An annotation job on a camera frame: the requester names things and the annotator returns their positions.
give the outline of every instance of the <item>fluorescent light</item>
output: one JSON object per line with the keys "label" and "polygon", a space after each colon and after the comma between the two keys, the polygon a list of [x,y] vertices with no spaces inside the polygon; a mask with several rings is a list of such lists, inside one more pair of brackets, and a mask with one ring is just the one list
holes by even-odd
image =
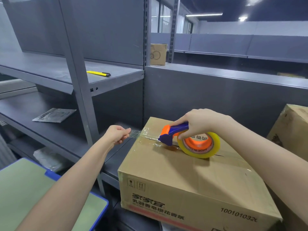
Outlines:
{"label": "fluorescent light", "polygon": [[247,18],[247,16],[241,16],[238,19],[240,20],[240,22],[244,22]]}
{"label": "fluorescent light", "polygon": [[220,16],[222,13],[213,13],[213,14],[187,14],[186,17],[199,17],[199,16]]}

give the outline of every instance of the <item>packing tape roll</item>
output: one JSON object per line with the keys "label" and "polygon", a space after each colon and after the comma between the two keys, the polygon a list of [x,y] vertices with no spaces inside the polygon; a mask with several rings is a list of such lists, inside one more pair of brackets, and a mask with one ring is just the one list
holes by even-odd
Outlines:
{"label": "packing tape roll", "polygon": [[207,139],[204,141],[196,141],[191,137],[179,140],[177,142],[184,153],[195,158],[209,158],[215,155],[220,149],[220,139],[213,132],[206,133]]}

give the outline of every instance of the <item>shelf upright post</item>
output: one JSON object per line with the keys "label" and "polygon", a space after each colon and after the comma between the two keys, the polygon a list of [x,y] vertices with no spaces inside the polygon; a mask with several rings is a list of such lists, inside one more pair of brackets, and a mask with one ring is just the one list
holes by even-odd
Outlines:
{"label": "shelf upright post", "polygon": [[[72,3],[71,0],[54,0],[53,6],[83,128],[91,147],[98,140],[98,127]],[[106,197],[100,174],[97,180],[101,194]]]}
{"label": "shelf upright post", "polygon": [[173,11],[172,11],[172,19],[171,19],[169,55],[168,55],[168,62],[169,63],[173,63],[176,26],[177,26],[177,16],[178,16],[179,6],[180,6],[180,0],[174,0]]}

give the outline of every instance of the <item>small cardboard box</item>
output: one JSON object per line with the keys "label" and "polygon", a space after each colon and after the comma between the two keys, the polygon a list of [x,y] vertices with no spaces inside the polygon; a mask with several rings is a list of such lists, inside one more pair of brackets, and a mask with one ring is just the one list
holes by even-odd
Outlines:
{"label": "small cardboard box", "polygon": [[167,44],[151,44],[151,65],[166,64]]}
{"label": "small cardboard box", "polygon": [[287,104],[267,136],[268,140],[308,161],[308,107]]}
{"label": "small cardboard box", "polygon": [[[308,107],[287,104],[267,136],[268,140],[308,161]],[[287,231],[307,231],[306,225],[270,190]]]}
{"label": "small cardboard box", "polygon": [[191,231],[266,231],[281,215],[263,180],[221,140],[210,159],[156,141],[151,117],[118,169],[123,208]]}

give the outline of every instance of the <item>right hand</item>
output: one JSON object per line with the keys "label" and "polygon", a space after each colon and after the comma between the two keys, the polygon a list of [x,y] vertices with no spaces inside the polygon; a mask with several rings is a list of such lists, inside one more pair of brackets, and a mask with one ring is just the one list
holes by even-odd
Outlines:
{"label": "right hand", "polygon": [[183,122],[188,122],[189,129],[178,136],[183,140],[194,135],[204,134],[206,132],[217,133],[219,126],[223,125],[226,119],[231,118],[210,109],[193,109],[183,117],[171,123],[170,126],[176,126]]}

